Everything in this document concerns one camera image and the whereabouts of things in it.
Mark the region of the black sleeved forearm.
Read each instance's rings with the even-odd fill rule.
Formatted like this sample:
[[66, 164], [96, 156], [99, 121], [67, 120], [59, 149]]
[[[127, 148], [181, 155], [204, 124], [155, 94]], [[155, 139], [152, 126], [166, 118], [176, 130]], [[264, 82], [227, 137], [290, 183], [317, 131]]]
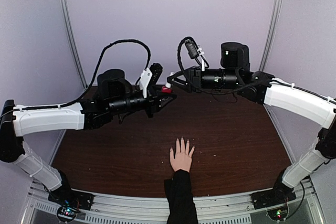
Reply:
[[164, 181], [164, 190], [170, 210], [167, 223], [198, 224], [189, 172], [175, 172], [172, 179]]

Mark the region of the right aluminium corner post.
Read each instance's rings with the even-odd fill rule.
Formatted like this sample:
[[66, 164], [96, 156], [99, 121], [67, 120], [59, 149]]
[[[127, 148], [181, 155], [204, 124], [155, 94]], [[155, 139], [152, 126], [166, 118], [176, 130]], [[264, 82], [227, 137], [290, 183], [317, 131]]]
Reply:
[[259, 66], [259, 71], [265, 71], [266, 69], [267, 62], [269, 60], [270, 53], [271, 53], [272, 44], [274, 42], [274, 38], [276, 34], [276, 28], [277, 28], [278, 20], [280, 17], [282, 3], [283, 3], [283, 0], [274, 0], [269, 29], [268, 29], [267, 38], [266, 38], [260, 66]]

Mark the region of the left round circuit board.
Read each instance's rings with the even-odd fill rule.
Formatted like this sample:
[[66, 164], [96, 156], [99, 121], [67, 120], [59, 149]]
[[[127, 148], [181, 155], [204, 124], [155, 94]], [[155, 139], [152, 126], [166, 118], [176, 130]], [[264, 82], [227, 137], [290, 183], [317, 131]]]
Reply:
[[79, 210], [75, 210], [70, 207], [60, 206], [56, 211], [56, 216], [59, 221], [71, 222], [77, 217], [79, 213]]

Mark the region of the mannequin hand with long nails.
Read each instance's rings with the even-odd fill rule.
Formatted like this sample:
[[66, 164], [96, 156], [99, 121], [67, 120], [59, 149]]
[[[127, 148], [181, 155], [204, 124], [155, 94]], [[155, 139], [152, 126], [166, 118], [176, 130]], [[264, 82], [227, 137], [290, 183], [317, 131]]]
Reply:
[[190, 141], [184, 140], [183, 137], [176, 139], [175, 148], [170, 148], [170, 164], [172, 169], [177, 172], [183, 170], [190, 172], [192, 166], [192, 156], [195, 146], [190, 147]]

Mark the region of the red nail polish bottle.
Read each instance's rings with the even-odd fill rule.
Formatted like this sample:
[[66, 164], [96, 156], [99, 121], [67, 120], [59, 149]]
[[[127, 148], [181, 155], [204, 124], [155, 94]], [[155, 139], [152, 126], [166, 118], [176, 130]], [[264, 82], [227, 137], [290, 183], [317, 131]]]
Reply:
[[172, 93], [172, 89], [171, 88], [167, 88], [166, 86], [163, 86], [161, 88], [161, 92], [163, 92], [163, 93]]

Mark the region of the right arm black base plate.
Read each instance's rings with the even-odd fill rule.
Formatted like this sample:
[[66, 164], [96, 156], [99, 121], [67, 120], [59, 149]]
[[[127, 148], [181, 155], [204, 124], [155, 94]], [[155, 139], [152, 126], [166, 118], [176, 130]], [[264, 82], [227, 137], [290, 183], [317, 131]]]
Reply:
[[258, 191], [251, 194], [254, 209], [268, 208], [275, 205], [285, 204], [296, 199], [293, 191], [284, 192], [276, 189]]

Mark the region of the white nail polish cap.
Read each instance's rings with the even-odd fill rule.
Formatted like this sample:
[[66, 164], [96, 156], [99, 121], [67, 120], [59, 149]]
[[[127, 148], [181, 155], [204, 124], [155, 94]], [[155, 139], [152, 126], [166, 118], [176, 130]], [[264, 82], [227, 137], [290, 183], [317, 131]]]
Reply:
[[174, 72], [170, 72], [169, 76], [166, 79], [165, 87], [168, 88], [168, 89], [171, 88], [171, 84], [169, 83], [169, 78], [173, 75], [174, 75]]

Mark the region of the right round circuit board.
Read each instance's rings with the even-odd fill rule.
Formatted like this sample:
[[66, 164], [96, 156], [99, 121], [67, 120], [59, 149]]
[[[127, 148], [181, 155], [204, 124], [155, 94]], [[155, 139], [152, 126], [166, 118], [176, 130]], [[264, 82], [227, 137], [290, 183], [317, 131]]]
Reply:
[[289, 209], [286, 206], [267, 209], [268, 217], [273, 221], [283, 221], [287, 218]]

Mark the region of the left aluminium corner post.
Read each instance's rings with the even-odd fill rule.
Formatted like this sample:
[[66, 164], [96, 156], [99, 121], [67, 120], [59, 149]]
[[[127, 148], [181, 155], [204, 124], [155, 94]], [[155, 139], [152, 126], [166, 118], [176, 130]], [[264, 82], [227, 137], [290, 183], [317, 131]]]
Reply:
[[79, 76], [80, 83], [83, 89], [85, 90], [88, 86], [88, 83], [87, 83], [87, 80], [86, 80], [86, 77], [83, 71], [83, 67], [82, 67], [82, 64], [79, 58], [77, 45], [75, 42], [75, 36], [74, 36], [74, 32], [73, 32], [72, 25], [71, 25], [67, 0], [60, 0], [60, 4], [61, 4], [61, 10], [62, 10], [62, 15], [64, 19], [66, 35], [67, 35], [67, 39], [68, 39], [68, 43], [70, 47], [71, 56], [74, 60], [75, 69]]

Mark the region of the aluminium front frame rail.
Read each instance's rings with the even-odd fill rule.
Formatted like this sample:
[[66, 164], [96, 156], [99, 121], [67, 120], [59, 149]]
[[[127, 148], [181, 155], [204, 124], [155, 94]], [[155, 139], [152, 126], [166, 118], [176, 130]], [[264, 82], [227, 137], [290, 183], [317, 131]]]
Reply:
[[[288, 211], [285, 223], [325, 223], [311, 180], [295, 188], [296, 199], [280, 209]], [[275, 207], [255, 209], [251, 193], [196, 197], [200, 223], [277, 223]], [[19, 223], [60, 223], [59, 205], [48, 200], [39, 182], [33, 182]], [[81, 210], [66, 223], [166, 223], [169, 207], [165, 198], [126, 197], [95, 194], [89, 210]]]

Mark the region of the aluminium corner post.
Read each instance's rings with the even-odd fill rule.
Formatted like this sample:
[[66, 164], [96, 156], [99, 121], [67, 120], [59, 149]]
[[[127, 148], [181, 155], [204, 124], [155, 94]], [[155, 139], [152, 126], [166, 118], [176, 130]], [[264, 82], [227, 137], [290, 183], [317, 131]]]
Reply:
[[75, 36], [74, 36], [74, 32], [73, 32], [72, 25], [71, 25], [67, 0], [60, 0], [60, 4], [61, 4], [61, 10], [62, 10], [62, 15], [64, 19], [66, 35], [67, 35], [67, 39], [68, 39], [68, 43], [70, 47], [71, 56], [74, 60], [75, 69], [79, 76], [80, 83], [83, 89], [85, 90], [88, 86], [88, 83], [87, 83], [87, 80], [86, 80], [86, 77], [83, 71], [83, 67], [82, 67], [82, 64], [79, 58], [77, 45], [75, 42]]
[[269, 29], [268, 29], [267, 38], [266, 38], [260, 66], [259, 66], [259, 71], [265, 71], [266, 69], [267, 62], [269, 60], [270, 53], [271, 53], [272, 44], [274, 42], [274, 38], [276, 34], [276, 28], [277, 28], [278, 20], [280, 17], [282, 3], [283, 3], [283, 0], [274, 0]]

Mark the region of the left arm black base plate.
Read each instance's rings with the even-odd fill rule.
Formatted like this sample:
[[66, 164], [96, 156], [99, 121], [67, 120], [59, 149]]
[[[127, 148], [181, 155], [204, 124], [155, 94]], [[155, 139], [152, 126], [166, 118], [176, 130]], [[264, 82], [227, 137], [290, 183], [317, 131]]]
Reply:
[[71, 192], [65, 194], [51, 191], [48, 194], [49, 201], [74, 210], [90, 210], [94, 200], [93, 194], [76, 190], [71, 190]]

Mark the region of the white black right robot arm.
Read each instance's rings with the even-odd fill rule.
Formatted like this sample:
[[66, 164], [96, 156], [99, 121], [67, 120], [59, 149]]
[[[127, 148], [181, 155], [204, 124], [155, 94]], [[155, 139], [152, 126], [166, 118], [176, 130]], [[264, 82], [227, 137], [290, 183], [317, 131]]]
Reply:
[[335, 159], [335, 99], [289, 84], [275, 76], [250, 71], [249, 48], [238, 42], [221, 44], [221, 68], [211, 69], [204, 53], [193, 38], [186, 37], [178, 45], [185, 46], [197, 66], [185, 69], [181, 55], [177, 56], [180, 70], [167, 78], [166, 87], [176, 86], [188, 93], [218, 95], [237, 94], [261, 105], [275, 106], [319, 124], [317, 140], [297, 162], [286, 168], [269, 192], [272, 203], [279, 204], [289, 196], [305, 177], [322, 164]]

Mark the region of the round circuit board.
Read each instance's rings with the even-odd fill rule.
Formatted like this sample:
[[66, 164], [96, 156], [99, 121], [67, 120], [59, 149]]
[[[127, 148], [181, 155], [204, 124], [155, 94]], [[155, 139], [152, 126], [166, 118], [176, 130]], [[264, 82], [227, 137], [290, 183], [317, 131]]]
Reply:
[[289, 209], [286, 206], [267, 209], [268, 217], [273, 221], [283, 221], [287, 218]]
[[70, 207], [60, 206], [56, 211], [56, 216], [59, 221], [71, 222], [77, 217], [79, 213], [79, 210], [75, 210]]

